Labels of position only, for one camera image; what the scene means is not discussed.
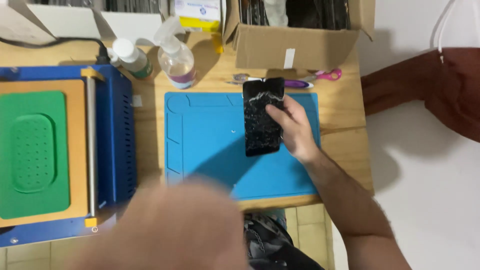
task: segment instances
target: hand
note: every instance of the hand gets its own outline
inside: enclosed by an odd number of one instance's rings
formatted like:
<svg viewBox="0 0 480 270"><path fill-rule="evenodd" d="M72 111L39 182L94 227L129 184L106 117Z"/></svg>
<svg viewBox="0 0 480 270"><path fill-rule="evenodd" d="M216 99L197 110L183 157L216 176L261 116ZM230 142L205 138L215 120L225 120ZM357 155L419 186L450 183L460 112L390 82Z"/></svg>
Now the hand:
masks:
<svg viewBox="0 0 480 270"><path fill-rule="evenodd" d="M283 142L290 154L302 164L316 159L320 150L313 139L312 128L305 109L293 98L283 98L285 110L268 104L267 113L283 128Z"/></svg>
<svg viewBox="0 0 480 270"><path fill-rule="evenodd" d="M225 191L203 184L141 186L118 224L88 244L71 270L248 267L242 213Z"/></svg>

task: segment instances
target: blue silicone mat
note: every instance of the blue silicone mat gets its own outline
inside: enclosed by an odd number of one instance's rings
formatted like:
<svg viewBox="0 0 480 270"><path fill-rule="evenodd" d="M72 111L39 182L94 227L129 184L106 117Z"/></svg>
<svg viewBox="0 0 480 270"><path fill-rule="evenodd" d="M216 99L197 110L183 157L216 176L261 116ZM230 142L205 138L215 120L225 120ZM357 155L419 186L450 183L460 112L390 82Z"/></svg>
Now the blue silicone mat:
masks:
<svg viewBox="0 0 480 270"><path fill-rule="evenodd" d="M320 145L317 95L289 95L305 108ZM238 200L317 193L283 144L276 153L245 156L241 93L166 93L165 168L167 184L202 174L220 181Z"/></svg>

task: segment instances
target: black phone screen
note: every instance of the black phone screen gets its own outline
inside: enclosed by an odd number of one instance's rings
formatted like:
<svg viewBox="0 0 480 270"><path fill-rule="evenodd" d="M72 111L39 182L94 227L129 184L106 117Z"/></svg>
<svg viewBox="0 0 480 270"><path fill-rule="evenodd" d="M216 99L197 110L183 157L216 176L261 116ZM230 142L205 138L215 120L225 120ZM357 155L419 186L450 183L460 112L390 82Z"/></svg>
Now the black phone screen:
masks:
<svg viewBox="0 0 480 270"><path fill-rule="evenodd" d="M247 157L277 152L282 128L265 111L267 104L283 110L285 80L273 78L243 84L245 154Z"/></svg>

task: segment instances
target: white bottle cap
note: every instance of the white bottle cap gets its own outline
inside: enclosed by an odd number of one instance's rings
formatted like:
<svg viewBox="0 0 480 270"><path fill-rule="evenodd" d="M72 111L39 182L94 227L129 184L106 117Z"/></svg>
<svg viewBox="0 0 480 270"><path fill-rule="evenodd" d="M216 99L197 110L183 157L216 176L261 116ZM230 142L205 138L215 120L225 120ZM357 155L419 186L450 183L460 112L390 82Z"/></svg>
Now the white bottle cap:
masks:
<svg viewBox="0 0 480 270"><path fill-rule="evenodd" d="M121 60L112 48L107 48L108 57L110 58L110 64L114 67L121 66Z"/></svg>
<svg viewBox="0 0 480 270"><path fill-rule="evenodd" d="M138 58L138 48L128 39L118 38L113 42L112 47L118 57L126 63L133 63Z"/></svg>

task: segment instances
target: wooden desk surface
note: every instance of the wooden desk surface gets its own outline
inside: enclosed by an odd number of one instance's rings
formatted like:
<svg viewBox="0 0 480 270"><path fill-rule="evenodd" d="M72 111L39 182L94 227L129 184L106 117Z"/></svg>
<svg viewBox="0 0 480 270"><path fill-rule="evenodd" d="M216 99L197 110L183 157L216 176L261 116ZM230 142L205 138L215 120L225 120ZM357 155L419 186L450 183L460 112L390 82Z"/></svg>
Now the wooden desk surface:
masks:
<svg viewBox="0 0 480 270"><path fill-rule="evenodd" d="M224 83L232 74L249 73L255 77L283 76L296 79L306 71L241 70L235 68L235 52L230 46L218 55L209 35L193 33L187 44L195 56L197 85L192 92L241 92L240 86ZM135 95L141 95L142 107L135 108L135 136L139 182L164 180L164 99L166 92L180 91L170 84L157 61L158 48L140 47L154 65L154 80L138 81L121 70L133 82ZM70 42L46 49L23 49L0 43L0 66L93 64L98 53L94 42ZM356 51L340 66L343 76L336 82L319 80L310 92L318 94L322 149L362 186L373 193L365 113ZM303 90L287 89L287 92ZM267 209L302 206L320 202L318 196L294 196L239 202L241 209Z"/></svg>

